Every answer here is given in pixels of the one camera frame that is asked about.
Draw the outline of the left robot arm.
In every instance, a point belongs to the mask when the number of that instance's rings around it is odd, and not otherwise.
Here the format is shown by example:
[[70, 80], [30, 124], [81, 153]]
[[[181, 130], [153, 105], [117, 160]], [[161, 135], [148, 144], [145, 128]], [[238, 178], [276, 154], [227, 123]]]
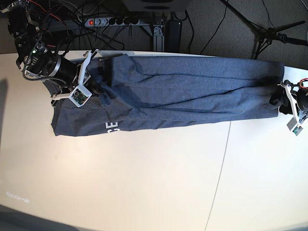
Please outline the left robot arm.
[[285, 80], [279, 86], [282, 88], [284, 113], [293, 116], [289, 129], [299, 127], [308, 119], [308, 79], [304, 78], [296, 84]]

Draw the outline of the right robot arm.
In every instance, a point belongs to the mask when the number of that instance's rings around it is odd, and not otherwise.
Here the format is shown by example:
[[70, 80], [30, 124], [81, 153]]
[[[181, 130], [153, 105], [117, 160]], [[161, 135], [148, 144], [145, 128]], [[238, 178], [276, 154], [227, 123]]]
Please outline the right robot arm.
[[60, 6], [46, 1], [41, 5], [33, 0], [2, 0], [0, 12], [8, 17], [8, 30], [14, 38], [17, 67], [28, 81], [54, 84], [58, 89], [52, 96], [72, 98], [82, 105], [90, 96], [98, 96], [102, 88], [87, 69], [88, 63], [74, 63], [66, 54], [76, 37], [65, 27], [52, 32], [50, 27], [66, 23], [54, 11]]

